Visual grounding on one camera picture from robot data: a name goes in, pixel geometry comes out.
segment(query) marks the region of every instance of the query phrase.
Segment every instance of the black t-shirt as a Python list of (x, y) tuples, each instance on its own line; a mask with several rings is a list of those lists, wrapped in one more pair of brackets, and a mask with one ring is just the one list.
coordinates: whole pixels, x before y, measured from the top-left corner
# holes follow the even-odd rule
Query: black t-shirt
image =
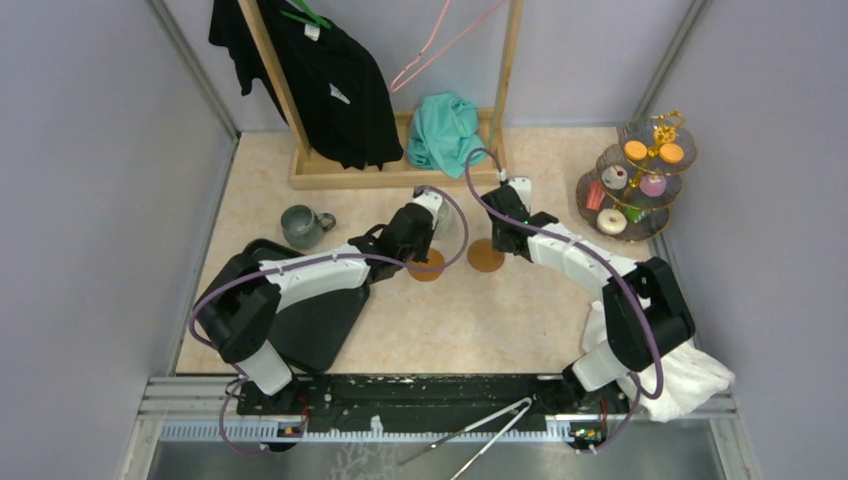
[[(303, 23), (281, 13), (308, 18), (285, 0), (258, 0), (258, 4), (315, 150), (359, 169), (400, 160), (403, 148), (389, 92), (371, 54), (330, 20), (332, 28), (321, 28), (317, 41), (312, 40)], [(238, 0), (215, 0), (209, 43), (229, 50), (242, 95), (250, 93), (253, 79), (258, 78), (283, 114)]]

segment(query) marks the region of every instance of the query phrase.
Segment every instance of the gray mug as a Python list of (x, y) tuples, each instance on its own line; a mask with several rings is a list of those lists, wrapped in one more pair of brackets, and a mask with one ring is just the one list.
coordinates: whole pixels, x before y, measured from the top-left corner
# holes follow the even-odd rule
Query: gray mug
[(295, 205), (283, 212), (280, 224), (286, 241), (294, 248), (306, 250), (318, 245), (324, 232), (336, 226), (336, 217), (329, 213), (317, 214), (306, 205)]

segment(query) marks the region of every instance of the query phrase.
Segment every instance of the teal cloth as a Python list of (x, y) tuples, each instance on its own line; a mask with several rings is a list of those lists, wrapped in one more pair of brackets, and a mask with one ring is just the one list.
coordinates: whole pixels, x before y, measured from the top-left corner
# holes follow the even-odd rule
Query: teal cloth
[[(406, 147), (409, 163), (459, 178), (468, 152), (483, 146), (477, 128), (477, 106), (468, 100), (455, 93), (424, 97), (412, 116)], [(475, 154), (471, 164), (480, 163), (483, 157), (482, 152)]]

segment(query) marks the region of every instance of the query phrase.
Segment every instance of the wooden frame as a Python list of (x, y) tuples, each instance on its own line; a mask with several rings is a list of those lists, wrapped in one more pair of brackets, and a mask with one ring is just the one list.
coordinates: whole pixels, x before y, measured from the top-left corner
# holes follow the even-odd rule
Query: wooden frame
[[(280, 100), (280, 106), (288, 119), (289, 126), (296, 140), (293, 154), (289, 183), (295, 190), (327, 190), (338, 188), (381, 188), (381, 187), (412, 187), (416, 185), (453, 185), (464, 183), (464, 179), (455, 180), (440, 171), (419, 170), (406, 160), (406, 156), (397, 162), (383, 165), (380, 171), (377, 167), (365, 170), (345, 169), (338, 162), (328, 160), (315, 151), (309, 144), (306, 130), (303, 128), (300, 115), (292, 98), (291, 90), (286, 81), (280, 59), (277, 56), (262, 14), (256, 0), (238, 0), (239, 6), (247, 20), (253, 41), (259, 50), (262, 63), (268, 72), (271, 86)], [(524, 0), (512, 0), (509, 9), (506, 35), (504, 37), (501, 70), (498, 77), (498, 90), (495, 95), (493, 108), (478, 109), (479, 130), (483, 143), (497, 156), (501, 165), (506, 168), (506, 151), (503, 143), (503, 113), (506, 106), (509, 80), (512, 74), (512, 64), (515, 57), (515, 46), (518, 41), (518, 31), (521, 24), (521, 13)], [(409, 125), (412, 121), (412, 111), (395, 112), (395, 123), (398, 138), (406, 148), (409, 137)], [(496, 184), (497, 169), (491, 159), (485, 159), (471, 168), (471, 178), (475, 183)]]

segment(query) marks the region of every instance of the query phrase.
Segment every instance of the white cloth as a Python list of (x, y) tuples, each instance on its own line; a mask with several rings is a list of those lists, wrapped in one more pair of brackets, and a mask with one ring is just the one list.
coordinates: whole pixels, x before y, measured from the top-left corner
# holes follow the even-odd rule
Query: white cloth
[[(606, 338), (604, 306), (601, 302), (592, 302), (583, 330), (583, 350), (588, 352)], [(691, 413), (711, 396), (727, 389), (736, 378), (718, 360), (695, 348), (691, 341), (668, 352), (662, 358), (662, 365), (662, 395), (656, 400), (643, 395), (639, 401), (655, 422), (667, 422)], [(639, 373), (639, 380), (645, 390), (654, 391), (657, 375), (653, 364)], [(626, 376), (618, 379), (618, 386), (630, 400), (636, 396), (636, 385)]]

